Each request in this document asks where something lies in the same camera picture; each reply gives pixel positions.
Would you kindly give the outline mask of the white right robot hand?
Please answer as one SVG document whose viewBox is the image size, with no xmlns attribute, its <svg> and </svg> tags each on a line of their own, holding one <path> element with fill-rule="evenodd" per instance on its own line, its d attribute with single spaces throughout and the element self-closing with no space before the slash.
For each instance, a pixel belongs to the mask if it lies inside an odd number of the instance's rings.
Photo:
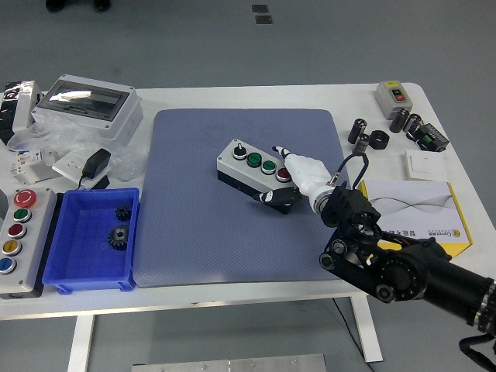
<svg viewBox="0 0 496 372">
<path fill-rule="evenodd" d="M 282 156 L 295 186 L 258 193 L 253 195 L 253 199 L 269 206 L 288 206 L 305 196 L 312 211 L 320 215 L 335 188 L 330 185 L 331 174 L 324 163 L 292 153 L 282 146 L 274 146 L 273 150 Z"/>
</svg>

